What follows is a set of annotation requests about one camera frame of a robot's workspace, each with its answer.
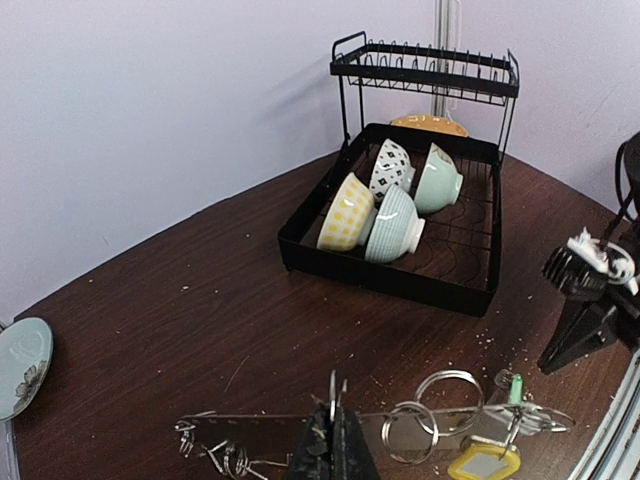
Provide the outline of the yellow tagged key bunch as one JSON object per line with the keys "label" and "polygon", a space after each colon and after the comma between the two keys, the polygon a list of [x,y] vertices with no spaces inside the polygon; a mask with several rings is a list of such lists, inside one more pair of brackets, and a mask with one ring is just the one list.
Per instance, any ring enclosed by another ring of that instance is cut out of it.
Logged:
{"label": "yellow tagged key bunch", "polygon": [[515,445],[507,445],[472,435],[461,442],[460,455],[448,466],[452,479],[508,479],[521,467],[521,456]]}

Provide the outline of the yellow plate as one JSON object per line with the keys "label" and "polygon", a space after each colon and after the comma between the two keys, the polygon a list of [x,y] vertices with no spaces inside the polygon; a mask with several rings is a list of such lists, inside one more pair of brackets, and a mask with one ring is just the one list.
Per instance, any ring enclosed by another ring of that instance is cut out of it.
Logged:
{"label": "yellow plate", "polygon": [[468,131],[459,123],[432,115],[406,115],[390,122],[392,126],[425,130],[458,137],[468,137]]}

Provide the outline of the aluminium rail frame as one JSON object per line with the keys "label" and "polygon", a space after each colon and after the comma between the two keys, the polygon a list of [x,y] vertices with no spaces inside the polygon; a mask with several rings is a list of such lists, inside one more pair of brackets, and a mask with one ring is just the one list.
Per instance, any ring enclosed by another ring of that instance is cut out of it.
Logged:
{"label": "aluminium rail frame", "polygon": [[639,478],[639,351],[569,479]]}

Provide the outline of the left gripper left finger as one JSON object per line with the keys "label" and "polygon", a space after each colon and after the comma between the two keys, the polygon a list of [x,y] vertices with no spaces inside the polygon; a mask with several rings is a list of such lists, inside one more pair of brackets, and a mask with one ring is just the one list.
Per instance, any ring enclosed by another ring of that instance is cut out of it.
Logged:
{"label": "left gripper left finger", "polygon": [[329,480],[333,468],[333,424],[327,407],[317,408],[308,418],[285,479]]}

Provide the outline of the green tagged key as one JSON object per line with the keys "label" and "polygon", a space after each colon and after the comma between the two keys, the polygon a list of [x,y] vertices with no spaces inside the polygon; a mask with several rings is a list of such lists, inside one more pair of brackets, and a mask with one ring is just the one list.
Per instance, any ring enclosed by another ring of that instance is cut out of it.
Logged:
{"label": "green tagged key", "polygon": [[519,404],[523,401],[524,383],[520,374],[503,369],[494,377],[494,403]]}

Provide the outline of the black white patterned bowl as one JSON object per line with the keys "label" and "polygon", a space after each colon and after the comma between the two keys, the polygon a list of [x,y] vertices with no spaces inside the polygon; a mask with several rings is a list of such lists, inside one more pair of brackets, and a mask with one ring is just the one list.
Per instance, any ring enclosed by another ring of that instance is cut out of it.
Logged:
{"label": "black white patterned bowl", "polygon": [[405,148],[387,138],[379,149],[369,181],[374,201],[381,203],[393,185],[409,192],[415,172]]}

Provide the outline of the yellow dotted bowl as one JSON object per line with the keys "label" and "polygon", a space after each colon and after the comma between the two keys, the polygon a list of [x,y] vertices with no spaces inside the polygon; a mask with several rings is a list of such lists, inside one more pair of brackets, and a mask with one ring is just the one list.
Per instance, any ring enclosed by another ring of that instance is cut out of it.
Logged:
{"label": "yellow dotted bowl", "polygon": [[323,251],[346,252],[363,246],[376,214],[372,192],[350,172],[329,207],[316,247]]}

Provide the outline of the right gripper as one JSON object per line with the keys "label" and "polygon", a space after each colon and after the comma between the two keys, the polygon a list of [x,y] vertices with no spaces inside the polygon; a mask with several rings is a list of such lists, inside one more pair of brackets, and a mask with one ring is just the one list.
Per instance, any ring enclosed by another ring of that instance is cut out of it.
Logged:
{"label": "right gripper", "polygon": [[639,296],[624,287],[608,287],[596,302],[566,300],[556,329],[538,359],[542,373],[552,374],[570,363],[614,344],[639,349]]}

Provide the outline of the pale green bowl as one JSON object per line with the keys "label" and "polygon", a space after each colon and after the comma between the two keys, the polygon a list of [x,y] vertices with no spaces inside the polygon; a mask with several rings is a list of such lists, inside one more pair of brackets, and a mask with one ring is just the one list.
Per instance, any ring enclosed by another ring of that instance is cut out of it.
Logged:
{"label": "pale green bowl", "polygon": [[428,215],[454,205],[463,181],[464,177],[458,172],[452,157],[432,143],[415,191],[414,203],[418,213]]}

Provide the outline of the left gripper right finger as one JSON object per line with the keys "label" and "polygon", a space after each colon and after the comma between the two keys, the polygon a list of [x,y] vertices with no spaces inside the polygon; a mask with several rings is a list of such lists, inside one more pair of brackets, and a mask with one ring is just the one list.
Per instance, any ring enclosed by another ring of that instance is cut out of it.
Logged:
{"label": "left gripper right finger", "polygon": [[332,478],[380,479],[360,422],[350,410],[336,410],[332,438]]}

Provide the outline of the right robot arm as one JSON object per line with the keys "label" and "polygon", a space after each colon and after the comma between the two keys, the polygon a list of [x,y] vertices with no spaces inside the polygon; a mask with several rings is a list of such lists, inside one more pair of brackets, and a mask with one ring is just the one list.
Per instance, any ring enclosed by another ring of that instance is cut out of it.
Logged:
{"label": "right robot arm", "polygon": [[621,341],[639,348],[639,136],[615,158],[619,210],[603,233],[584,229],[556,248],[543,276],[565,297],[556,329],[537,365],[552,374],[587,354]]}

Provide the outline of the pale green plate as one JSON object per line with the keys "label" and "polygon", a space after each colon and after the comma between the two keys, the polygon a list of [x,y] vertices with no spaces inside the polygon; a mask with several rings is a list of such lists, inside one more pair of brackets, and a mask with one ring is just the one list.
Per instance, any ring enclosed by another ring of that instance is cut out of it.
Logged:
{"label": "pale green plate", "polygon": [[23,412],[34,400],[51,365],[53,332],[38,317],[1,330],[1,422]]}

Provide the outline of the grey striped bowl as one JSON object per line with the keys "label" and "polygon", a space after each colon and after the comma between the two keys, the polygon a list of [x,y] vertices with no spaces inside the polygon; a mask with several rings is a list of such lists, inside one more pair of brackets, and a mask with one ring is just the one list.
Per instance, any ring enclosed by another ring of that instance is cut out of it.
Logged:
{"label": "grey striped bowl", "polygon": [[375,217],[364,259],[384,264],[407,253],[414,254],[425,224],[409,194],[399,186],[391,186]]}

